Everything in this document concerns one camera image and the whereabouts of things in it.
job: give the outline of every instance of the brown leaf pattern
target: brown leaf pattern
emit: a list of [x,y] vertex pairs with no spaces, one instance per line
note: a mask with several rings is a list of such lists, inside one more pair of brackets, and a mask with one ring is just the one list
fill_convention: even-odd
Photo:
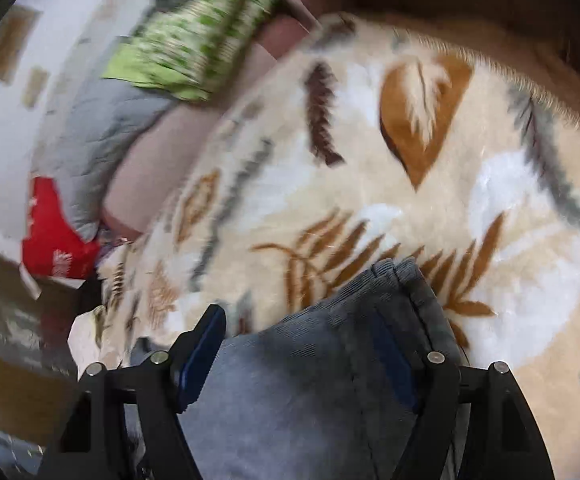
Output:
[[434,256],[423,262],[423,265],[420,266],[421,274],[423,274],[425,279],[427,279],[430,273],[435,270],[436,264],[441,259],[441,256],[443,256],[443,251],[439,251]]
[[167,313],[175,311],[179,291],[169,284],[163,261],[159,261],[152,273],[148,287],[148,319],[153,330],[161,327]]
[[97,306],[93,311],[94,315],[94,325],[95,325],[95,336],[94,343],[97,345],[99,350],[101,349],[101,339],[103,337],[103,328],[106,322],[106,308],[104,305]]
[[354,276],[356,276],[356,273],[363,268],[363,266],[372,257],[372,254],[374,254],[374,252],[379,248],[381,240],[383,240],[383,236],[384,235],[374,238],[374,240],[372,240],[368,246],[364,248],[364,250],[362,250],[358,256],[356,256],[354,260],[347,264],[343,270],[339,272],[334,278],[331,287],[337,288],[337,286],[343,285],[343,283],[351,280]]
[[452,332],[454,332],[454,337],[456,338],[458,346],[466,350],[469,349],[470,342],[468,341],[468,337],[465,335],[465,332],[463,332],[461,327],[458,326],[456,323],[450,321],[450,328],[452,329]]
[[454,258],[456,257],[456,251],[452,251],[452,254],[445,258],[444,262],[439,267],[439,270],[436,271],[435,276],[432,278],[432,282],[430,286],[432,290],[435,292],[436,296],[441,294],[441,289],[443,288],[443,284],[445,283],[445,278],[447,278],[450,269],[452,268],[452,264],[454,263]]
[[327,226],[330,224],[334,218],[337,217],[339,214],[339,208],[335,207],[332,209],[332,213],[324,218],[323,220],[319,220],[315,224],[311,225],[304,232],[302,232],[301,236],[297,239],[296,243],[294,244],[295,249],[300,249],[305,242],[307,242],[310,238],[315,237],[316,235],[320,234]]
[[334,254],[328,258],[325,267],[323,267],[323,272],[336,269],[339,265],[345,262],[350,253],[355,249],[359,238],[363,236],[366,226],[367,222],[361,222],[354,228],[345,242],[343,242],[341,246],[334,252]]
[[[349,234],[343,238],[342,234],[345,230],[345,225],[351,215],[351,212],[340,212],[339,209],[334,209],[324,219],[315,222],[303,231],[297,238],[294,248],[275,243],[259,244],[250,248],[251,251],[281,251],[288,257],[284,278],[287,306],[290,314],[295,312],[297,307],[306,308],[313,304],[314,301],[332,294],[339,286],[356,276],[379,250],[385,234],[372,239],[355,257],[352,257],[358,249],[361,237],[367,230],[367,221],[358,222]],[[451,310],[461,316],[494,315],[494,311],[487,304],[480,301],[467,300],[466,296],[472,291],[489,267],[500,239],[504,220],[505,213],[501,213],[488,227],[474,257],[471,272],[468,272],[468,270],[476,249],[476,240],[471,242],[461,256],[453,277],[451,276],[454,262],[457,259],[456,250],[445,258],[443,258],[443,250],[438,251],[438,253],[429,257],[420,265],[421,273],[426,279],[436,269],[430,286],[437,296],[441,296],[444,285],[450,280],[446,301],[443,305],[445,310]],[[317,240],[307,254],[302,253],[301,251],[305,247],[306,241],[312,236],[316,236]],[[374,261],[378,262],[384,258],[396,257],[400,247],[400,243],[394,244],[386,251],[380,253]],[[423,250],[425,250],[425,246],[421,245],[410,256],[418,259]],[[326,258],[325,263],[319,266],[316,260],[320,259],[322,254],[327,254],[328,252],[330,255]],[[460,290],[465,279],[468,280],[468,284],[463,290]],[[458,344],[465,349],[469,348],[470,345],[463,330],[453,321],[450,321],[450,326]]]
[[310,268],[303,265],[303,275],[301,276],[301,309],[308,308],[312,304],[312,279]]
[[399,253],[400,243],[394,244],[390,249],[383,251],[379,257],[376,259],[377,262],[384,260],[385,258],[396,258]]
[[334,75],[330,67],[324,62],[317,62],[305,80],[308,90],[307,115],[308,130],[310,131],[310,151],[332,167],[342,162],[332,146],[332,136],[329,133],[330,108],[334,93],[330,86],[334,81]]
[[[414,82],[407,77],[410,70],[416,71]],[[426,75],[426,70],[433,76]],[[472,70],[470,65],[449,54],[437,56],[432,65],[423,65],[420,59],[414,58],[409,64],[396,66],[383,82],[379,105],[381,133],[415,189],[441,152]],[[406,78],[410,81],[407,87]],[[419,117],[413,120],[412,92],[419,94],[424,120]]]
[[450,303],[456,299],[458,288],[462,285],[463,280],[465,280],[465,275],[468,272],[468,266],[470,265],[472,253],[474,252],[474,246],[476,246],[476,240],[472,240],[470,247],[468,247],[468,250],[465,251],[465,254],[463,254],[463,257],[460,259],[458,269],[456,269],[456,273],[454,274],[454,278],[452,278],[452,283],[450,284]]
[[445,306],[462,316],[493,316],[492,309],[480,301],[457,301]]
[[318,254],[321,254],[328,246],[332,245],[334,241],[339,237],[345,224],[352,216],[352,212],[348,212],[343,215],[343,218],[336,222],[330,229],[326,231],[326,233],[317,239],[312,246],[310,254],[308,255],[309,258],[313,258]]
[[288,267],[285,269],[285,293],[290,312],[294,312],[294,298],[296,296],[294,283],[296,282],[296,273],[298,260],[292,256],[288,260]]
[[183,202],[181,220],[177,231],[176,245],[179,247],[190,238],[192,228],[208,214],[216,197],[221,172],[214,170],[201,177]]
[[490,261],[492,261],[492,256],[494,255],[494,250],[498,245],[498,240],[501,236],[501,227],[503,226],[503,219],[505,218],[505,213],[501,213],[494,219],[487,228],[485,237],[483,238],[483,243],[481,248],[478,250],[476,259],[474,260],[474,266],[472,267],[472,276],[468,285],[463,291],[463,295],[471,291],[476,282],[481,279],[481,276],[486,272],[487,267],[489,267]]

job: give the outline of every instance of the pillow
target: pillow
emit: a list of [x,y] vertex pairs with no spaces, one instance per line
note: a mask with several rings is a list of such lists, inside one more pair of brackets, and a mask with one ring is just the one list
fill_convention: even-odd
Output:
[[167,92],[102,79],[113,43],[79,90],[65,133],[52,152],[51,175],[65,220],[84,242],[94,239],[116,167],[134,139],[178,101]]
[[276,1],[192,0],[159,12],[119,47],[103,77],[163,88],[183,100],[208,100]]
[[185,182],[222,115],[305,36],[307,31],[294,18],[275,18],[249,47],[224,92],[209,104],[181,103],[146,131],[110,183],[102,211],[106,224],[130,240],[145,232],[167,196]]

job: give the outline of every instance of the bedding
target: bedding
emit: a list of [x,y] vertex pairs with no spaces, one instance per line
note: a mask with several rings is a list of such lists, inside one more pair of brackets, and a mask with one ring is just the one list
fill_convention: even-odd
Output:
[[207,100],[277,0],[191,0],[157,12],[120,45],[103,77]]
[[116,50],[110,45],[83,84],[52,152],[51,176],[65,220],[84,242],[94,240],[108,183],[134,140],[177,99],[100,74]]
[[[373,340],[375,312],[407,330],[423,352],[434,349],[460,364],[450,326],[416,264],[384,260],[332,298],[257,334],[224,340],[201,396],[179,415],[203,478],[393,478],[416,401],[400,367],[386,374]],[[132,364],[154,349],[141,340]],[[456,478],[466,408],[458,410],[439,480]],[[135,406],[126,408],[126,425],[141,458],[145,443]]]
[[127,365],[139,337],[169,346],[209,303],[232,335],[263,330],[411,255],[465,358],[510,364],[556,477],[580,478],[577,110],[481,52],[355,16],[233,113],[253,104],[100,268],[106,306],[70,333],[79,370]]
[[[105,223],[130,240],[144,233],[170,192],[185,182],[222,115],[305,35],[294,18],[276,16],[247,49],[236,77],[211,102],[182,102],[146,130],[110,182],[101,212]],[[243,123],[241,115],[228,120],[235,133]]]

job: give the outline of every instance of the metal screw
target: metal screw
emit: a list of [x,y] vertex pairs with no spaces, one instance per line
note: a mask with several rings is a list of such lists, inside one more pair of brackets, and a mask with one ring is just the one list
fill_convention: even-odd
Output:
[[503,361],[497,361],[496,363],[494,363],[494,370],[496,370],[500,374],[506,374],[510,371],[510,367],[507,365],[507,363],[504,363]]
[[150,356],[150,361],[156,365],[160,365],[161,363],[166,362],[168,357],[169,355],[165,350],[157,350]]
[[445,356],[441,352],[430,352],[427,355],[427,360],[435,365],[439,365],[445,361]]
[[88,367],[86,368],[86,373],[90,377],[94,377],[99,372],[102,372],[103,368],[104,368],[104,366],[101,363],[92,363],[92,364],[88,365]]

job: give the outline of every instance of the floor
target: floor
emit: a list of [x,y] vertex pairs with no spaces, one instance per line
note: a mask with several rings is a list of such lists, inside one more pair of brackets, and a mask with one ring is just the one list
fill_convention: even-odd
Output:
[[0,259],[0,430],[44,446],[75,384],[67,334],[79,293],[41,281],[33,300]]

